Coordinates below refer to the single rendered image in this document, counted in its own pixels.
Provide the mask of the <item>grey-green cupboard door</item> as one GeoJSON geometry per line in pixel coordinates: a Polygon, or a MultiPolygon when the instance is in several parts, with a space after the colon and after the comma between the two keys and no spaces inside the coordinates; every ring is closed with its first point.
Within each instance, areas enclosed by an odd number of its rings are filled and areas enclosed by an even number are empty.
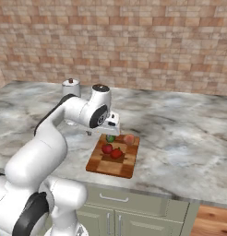
{"type": "Polygon", "coordinates": [[[115,233],[117,236],[118,215],[122,216],[122,236],[180,236],[183,227],[181,222],[116,211],[115,233]]]}
{"type": "Polygon", "coordinates": [[[84,206],[77,211],[78,220],[86,228],[89,236],[107,236],[107,213],[110,213],[110,236],[115,236],[113,210],[95,206],[84,206]]]}

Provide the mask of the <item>red tomato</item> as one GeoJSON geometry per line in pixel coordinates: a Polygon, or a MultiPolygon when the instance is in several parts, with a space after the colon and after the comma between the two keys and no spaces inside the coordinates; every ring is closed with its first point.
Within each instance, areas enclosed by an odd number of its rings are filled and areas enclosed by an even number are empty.
{"type": "Polygon", "coordinates": [[[111,144],[106,144],[102,146],[102,152],[104,154],[110,154],[113,150],[113,146],[111,144]]]}

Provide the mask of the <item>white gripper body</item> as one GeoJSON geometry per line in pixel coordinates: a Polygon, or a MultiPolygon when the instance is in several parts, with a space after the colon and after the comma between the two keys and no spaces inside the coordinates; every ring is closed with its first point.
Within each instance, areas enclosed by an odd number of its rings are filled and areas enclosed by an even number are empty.
{"type": "Polygon", "coordinates": [[[90,123],[90,131],[93,133],[101,133],[110,136],[120,135],[120,124],[114,122],[107,122],[98,125],[97,123],[90,123]]]}

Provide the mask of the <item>wooden cutting board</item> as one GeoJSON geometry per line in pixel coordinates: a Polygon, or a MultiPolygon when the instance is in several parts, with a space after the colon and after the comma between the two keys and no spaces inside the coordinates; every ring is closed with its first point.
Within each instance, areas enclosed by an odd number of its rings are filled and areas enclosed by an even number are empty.
{"type": "Polygon", "coordinates": [[[110,154],[102,152],[102,146],[107,144],[107,140],[106,135],[101,135],[92,151],[86,170],[130,179],[136,163],[139,137],[134,137],[132,145],[128,145],[124,138],[124,135],[120,135],[112,143],[113,149],[120,148],[122,153],[121,156],[114,159],[110,154]]]}

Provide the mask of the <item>grey-green drawer front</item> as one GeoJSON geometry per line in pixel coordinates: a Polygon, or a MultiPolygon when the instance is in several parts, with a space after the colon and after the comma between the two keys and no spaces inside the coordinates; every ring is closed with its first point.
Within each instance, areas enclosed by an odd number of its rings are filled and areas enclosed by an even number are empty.
{"type": "Polygon", "coordinates": [[[168,213],[168,200],[165,198],[139,195],[122,191],[115,191],[104,188],[88,187],[89,197],[88,203],[104,207],[113,207],[126,211],[150,214],[152,216],[165,217],[168,213]],[[111,200],[101,199],[99,194],[115,198],[129,198],[127,203],[116,202],[111,200]]]}

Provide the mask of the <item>white jar with brown knob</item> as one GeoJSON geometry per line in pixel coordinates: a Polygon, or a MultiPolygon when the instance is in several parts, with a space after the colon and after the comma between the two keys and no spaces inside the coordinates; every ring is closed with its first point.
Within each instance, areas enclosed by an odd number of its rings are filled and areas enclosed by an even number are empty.
{"type": "Polygon", "coordinates": [[[75,96],[81,97],[80,93],[80,81],[75,78],[69,78],[62,83],[63,95],[74,94],[75,96]]]}

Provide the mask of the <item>red bell pepper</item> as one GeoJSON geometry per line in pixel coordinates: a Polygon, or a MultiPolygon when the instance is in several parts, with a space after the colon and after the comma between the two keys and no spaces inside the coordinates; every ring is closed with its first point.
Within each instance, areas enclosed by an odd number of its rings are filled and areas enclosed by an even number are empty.
{"type": "Polygon", "coordinates": [[[115,148],[112,150],[111,152],[111,158],[112,159],[118,159],[123,155],[123,152],[121,150],[121,148],[115,148]]]}

